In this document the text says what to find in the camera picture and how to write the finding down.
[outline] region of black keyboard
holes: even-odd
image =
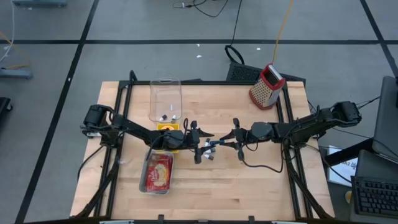
[[[355,212],[398,219],[398,181],[351,177]]]

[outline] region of red snack bag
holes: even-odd
[[[147,166],[147,192],[168,190],[170,188],[170,175],[172,158],[168,155],[153,154]]]

